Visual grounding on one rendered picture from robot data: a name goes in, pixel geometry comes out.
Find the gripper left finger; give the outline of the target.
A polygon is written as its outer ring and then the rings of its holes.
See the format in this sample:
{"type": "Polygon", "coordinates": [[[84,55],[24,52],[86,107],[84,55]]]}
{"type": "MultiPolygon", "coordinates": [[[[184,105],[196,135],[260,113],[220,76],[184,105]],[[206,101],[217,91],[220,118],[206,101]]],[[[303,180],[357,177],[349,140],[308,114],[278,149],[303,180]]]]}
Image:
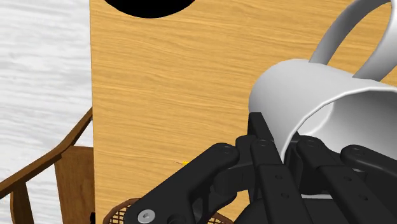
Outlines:
{"type": "Polygon", "coordinates": [[[311,224],[288,168],[260,112],[234,145],[216,143],[126,211],[124,224],[207,224],[237,193],[250,203],[234,224],[311,224]]]}

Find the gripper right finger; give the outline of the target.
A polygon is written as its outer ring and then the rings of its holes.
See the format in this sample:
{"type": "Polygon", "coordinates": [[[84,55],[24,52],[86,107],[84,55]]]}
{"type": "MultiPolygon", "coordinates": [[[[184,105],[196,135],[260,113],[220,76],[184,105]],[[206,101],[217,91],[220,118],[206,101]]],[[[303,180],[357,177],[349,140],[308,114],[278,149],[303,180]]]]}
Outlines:
{"type": "Polygon", "coordinates": [[[349,224],[397,224],[397,217],[354,169],[336,158],[318,138],[295,134],[288,146],[286,161],[300,193],[328,192],[349,224]]]}

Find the white mug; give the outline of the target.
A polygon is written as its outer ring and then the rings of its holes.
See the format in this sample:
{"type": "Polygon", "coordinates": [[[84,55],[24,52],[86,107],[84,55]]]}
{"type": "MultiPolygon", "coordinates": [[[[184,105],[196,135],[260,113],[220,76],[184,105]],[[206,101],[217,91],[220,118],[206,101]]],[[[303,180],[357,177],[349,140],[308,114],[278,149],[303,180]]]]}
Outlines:
{"type": "Polygon", "coordinates": [[[357,144],[397,160],[397,87],[383,78],[397,66],[397,0],[354,0],[332,23],[310,59],[268,68],[255,82],[249,110],[262,114],[284,162],[290,142],[316,137],[332,151],[357,144]],[[391,5],[382,39],[355,73],[329,61],[352,29],[371,11],[391,5]]]}

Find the brown woven basket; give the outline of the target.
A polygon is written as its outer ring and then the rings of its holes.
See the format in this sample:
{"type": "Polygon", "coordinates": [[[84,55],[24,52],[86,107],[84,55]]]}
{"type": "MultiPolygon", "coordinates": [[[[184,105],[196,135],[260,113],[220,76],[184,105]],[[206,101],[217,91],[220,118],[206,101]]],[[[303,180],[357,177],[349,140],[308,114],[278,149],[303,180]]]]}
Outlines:
{"type": "MultiPolygon", "coordinates": [[[[110,212],[104,217],[102,224],[124,224],[124,214],[132,204],[138,201],[139,198],[128,199],[121,204],[118,204],[110,210],[110,212]]],[[[222,214],[215,213],[207,222],[207,224],[234,224],[234,222],[223,216],[222,214]]]]}

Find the brown wooden chair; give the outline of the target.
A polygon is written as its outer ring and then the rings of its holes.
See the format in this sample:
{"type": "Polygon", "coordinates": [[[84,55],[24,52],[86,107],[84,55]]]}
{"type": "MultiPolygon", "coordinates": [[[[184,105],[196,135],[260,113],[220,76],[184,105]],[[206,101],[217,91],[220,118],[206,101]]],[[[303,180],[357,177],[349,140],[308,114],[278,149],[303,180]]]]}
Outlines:
{"type": "Polygon", "coordinates": [[[92,121],[89,109],[54,149],[0,182],[0,199],[10,196],[12,224],[34,224],[26,182],[54,166],[62,224],[95,224],[94,149],[76,146],[92,121]]]}

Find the black round object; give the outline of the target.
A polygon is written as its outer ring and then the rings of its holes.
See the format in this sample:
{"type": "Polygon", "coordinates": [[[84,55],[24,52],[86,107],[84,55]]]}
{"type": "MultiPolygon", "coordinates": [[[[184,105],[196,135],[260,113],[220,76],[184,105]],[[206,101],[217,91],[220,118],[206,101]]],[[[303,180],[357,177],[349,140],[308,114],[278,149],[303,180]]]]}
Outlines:
{"type": "Polygon", "coordinates": [[[117,10],[138,18],[161,18],[175,14],[195,0],[105,0],[117,10]]]}

